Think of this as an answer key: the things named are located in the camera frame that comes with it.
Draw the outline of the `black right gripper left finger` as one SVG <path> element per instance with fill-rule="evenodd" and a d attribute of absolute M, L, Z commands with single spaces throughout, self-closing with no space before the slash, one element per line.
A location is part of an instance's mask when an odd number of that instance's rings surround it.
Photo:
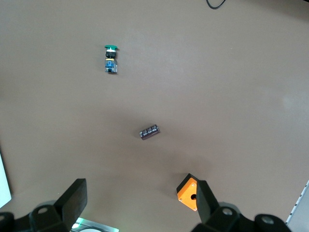
<path fill-rule="evenodd" d="M 76 179 L 53 203 L 34 208 L 21 218 L 11 212 L 0 214 L 2 232 L 69 232 L 87 205 L 85 178 Z"/>

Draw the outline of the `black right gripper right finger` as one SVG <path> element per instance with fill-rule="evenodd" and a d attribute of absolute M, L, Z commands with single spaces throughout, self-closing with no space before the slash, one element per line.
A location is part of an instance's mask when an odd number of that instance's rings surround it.
<path fill-rule="evenodd" d="M 197 211 L 201 223 L 194 232 L 289 232 L 290 228 L 274 215 L 258 214 L 246 218 L 231 203 L 218 202 L 205 180 L 197 182 Z"/>

